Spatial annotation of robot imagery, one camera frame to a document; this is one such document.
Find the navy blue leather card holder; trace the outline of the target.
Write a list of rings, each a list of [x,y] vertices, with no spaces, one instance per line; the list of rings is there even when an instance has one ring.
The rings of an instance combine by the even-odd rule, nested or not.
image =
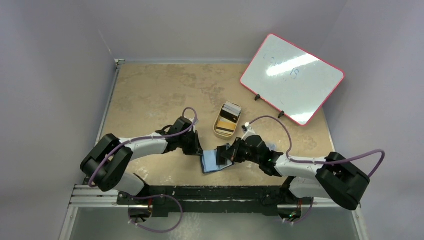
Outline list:
[[[233,166],[235,163],[221,157],[221,153],[231,147],[230,144],[218,146],[214,150],[204,150],[200,157],[201,170],[203,174],[222,171]]]

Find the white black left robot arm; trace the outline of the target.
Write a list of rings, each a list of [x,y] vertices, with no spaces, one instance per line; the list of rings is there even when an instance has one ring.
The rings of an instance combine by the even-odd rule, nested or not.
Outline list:
[[[129,194],[138,205],[149,199],[148,184],[127,172],[129,163],[150,155],[162,155],[181,149],[186,156],[202,156],[198,132],[192,120],[179,117],[149,135],[136,138],[118,138],[112,133],[103,136],[82,160],[80,170],[89,178],[89,184],[101,191],[117,190]]]

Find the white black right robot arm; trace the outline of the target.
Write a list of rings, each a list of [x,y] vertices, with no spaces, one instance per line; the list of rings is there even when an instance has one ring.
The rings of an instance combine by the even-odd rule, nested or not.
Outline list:
[[[258,135],[236,138],[218,156],[234,163],[253,162],[268,176],[285,177],[280,196],[288,204],[303,198],[331,199],[340,207],[354,211],[370,184],[370,178],[344,157],[330,152],[326,157],[289,158],[270,149]]]

